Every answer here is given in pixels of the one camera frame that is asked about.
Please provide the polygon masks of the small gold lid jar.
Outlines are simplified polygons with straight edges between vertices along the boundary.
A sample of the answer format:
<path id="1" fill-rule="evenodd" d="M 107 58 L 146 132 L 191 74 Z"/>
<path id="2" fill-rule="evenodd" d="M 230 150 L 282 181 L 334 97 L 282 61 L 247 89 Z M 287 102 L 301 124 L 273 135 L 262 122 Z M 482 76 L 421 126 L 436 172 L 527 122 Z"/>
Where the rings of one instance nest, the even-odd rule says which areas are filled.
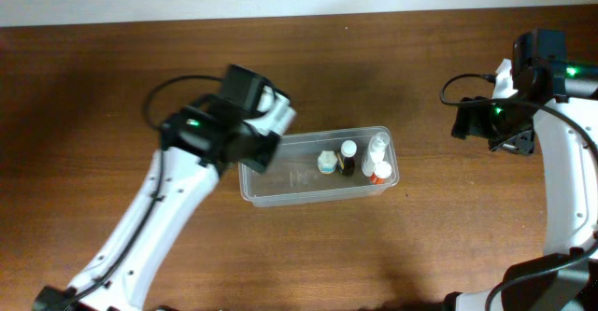
<path id="1" fill-rule="evenodd" d="M 337 166 L 337 157 L 332 150 L 323 150 L 318 159 L 317 166 L 322 174 L 332 174 Z"/>

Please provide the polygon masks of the dark bottle white cap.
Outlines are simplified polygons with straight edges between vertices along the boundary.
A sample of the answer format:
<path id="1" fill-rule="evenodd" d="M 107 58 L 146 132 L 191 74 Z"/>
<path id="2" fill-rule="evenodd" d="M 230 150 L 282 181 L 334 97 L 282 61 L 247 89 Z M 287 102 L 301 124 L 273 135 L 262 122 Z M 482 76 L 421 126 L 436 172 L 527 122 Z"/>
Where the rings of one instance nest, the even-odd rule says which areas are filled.
<path id="1" fill-rule="evenodd" d="M 337 153 L 339 172 L 343 176 L 352 176 L 355 169 L 355 155 L 357 152 L 357 145 L 352 140 L 346 140 L 342 143 L 339 152 Z"/>

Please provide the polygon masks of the orange tube white cap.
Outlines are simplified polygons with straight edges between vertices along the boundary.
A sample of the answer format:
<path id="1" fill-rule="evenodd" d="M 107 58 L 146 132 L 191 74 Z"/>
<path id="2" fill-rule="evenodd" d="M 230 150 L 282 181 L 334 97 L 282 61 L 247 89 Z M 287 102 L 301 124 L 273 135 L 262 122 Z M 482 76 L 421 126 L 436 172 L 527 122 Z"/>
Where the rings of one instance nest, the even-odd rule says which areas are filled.
<path id="1" fill-rule="evenodd" d="M 381 161 L 374 165 L 372 175 L 370 176 L 370 182 L 373 185 L 380 185 L 385 183 L 391 175 L 392 166 L 386 161 Z"/>

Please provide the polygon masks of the white spray bottle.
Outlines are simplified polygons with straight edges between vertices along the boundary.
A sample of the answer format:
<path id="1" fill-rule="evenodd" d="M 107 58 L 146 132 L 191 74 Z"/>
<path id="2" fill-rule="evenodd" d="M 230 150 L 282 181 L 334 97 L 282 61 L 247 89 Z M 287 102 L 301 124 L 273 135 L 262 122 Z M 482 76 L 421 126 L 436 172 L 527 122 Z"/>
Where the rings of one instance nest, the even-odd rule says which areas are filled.
<path id="1" fill-rule="evenodd" d="M 385 132 L 378 132 L 371 137 L 362 159 L 362 172 L 366 177 L 372 176 L 376 164 L 384 161 L 390 140 Z"/>

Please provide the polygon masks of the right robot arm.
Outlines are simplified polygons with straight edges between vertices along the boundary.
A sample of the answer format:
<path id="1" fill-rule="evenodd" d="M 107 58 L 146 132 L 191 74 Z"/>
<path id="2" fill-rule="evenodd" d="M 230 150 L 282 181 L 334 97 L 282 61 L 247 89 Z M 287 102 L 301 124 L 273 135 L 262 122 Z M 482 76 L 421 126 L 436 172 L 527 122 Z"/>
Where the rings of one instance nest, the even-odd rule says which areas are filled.
<path id="1" fill-rule="evenodd" d="M 455 138 L 491 151 L 541 148 L 547 231 L 540 258 L 510 266 L 490 290 L 452 292 L 445 310 L 594 310 L 597 307 L 597 67 L 568 60 L 561 31 L 534 29 L 513 44 L 490 98 L 454 103 Z"/>

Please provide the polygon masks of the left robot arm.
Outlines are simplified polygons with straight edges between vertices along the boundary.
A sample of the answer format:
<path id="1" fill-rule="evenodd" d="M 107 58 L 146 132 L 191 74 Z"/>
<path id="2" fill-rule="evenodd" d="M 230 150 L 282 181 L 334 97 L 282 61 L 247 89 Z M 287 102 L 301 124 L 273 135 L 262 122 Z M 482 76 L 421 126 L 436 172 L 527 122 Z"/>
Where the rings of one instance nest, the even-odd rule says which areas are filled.
<path id="1" fill-rule="evenodd" d="M 154 125 L 159 137 L 135 199 L 100 251 L 34 310 L 140 310 L 183 227 L 234 163 L 262 173 L 296 112 L 268 78 L 231 64 L 220 89 Z"/>

